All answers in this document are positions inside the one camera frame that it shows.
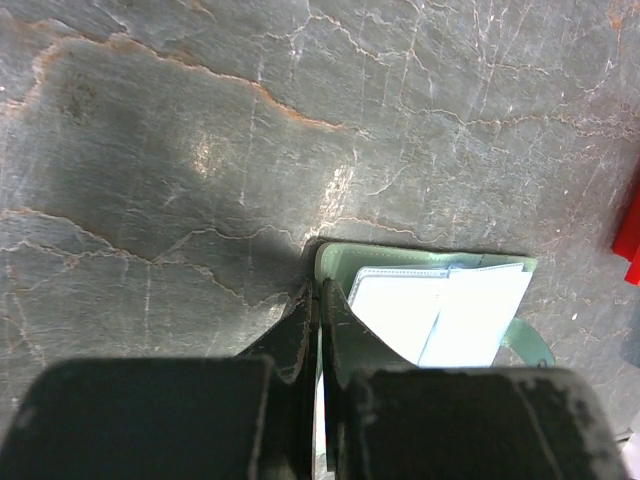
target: light green wallet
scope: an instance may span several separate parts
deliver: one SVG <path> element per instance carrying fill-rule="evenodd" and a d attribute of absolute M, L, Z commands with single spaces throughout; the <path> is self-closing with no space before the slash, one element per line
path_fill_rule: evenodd
<path fill-rule="evenodd" d="M 395 247 L 355 243 L 327 243 L 316 254 L 315 278 L 322 285 L 334 280 L 349 297 L 358 271 L 363 267 L 421 267 L 482 268 L 510 263 L 522 263 L 524 271 L 533 272 L 537 261 L 528 257 L 474 253 L 432 253 Z M 527 322 L 514 318 L 502 338 L 502 346 L 509 347 L 529 366 L 553 366 L 555 358 L 540 334 Z"/>

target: gray marble surface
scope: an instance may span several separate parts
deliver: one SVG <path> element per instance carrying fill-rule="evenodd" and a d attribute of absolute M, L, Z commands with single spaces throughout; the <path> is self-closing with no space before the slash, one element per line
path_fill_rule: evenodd
<path fill-rule="evenodd" d="M 0 431 L 58 359 L 236 353 L 317 237 L 537 257 L 624 430 L 640 7 L 439 2 L 0 0 Z"/>

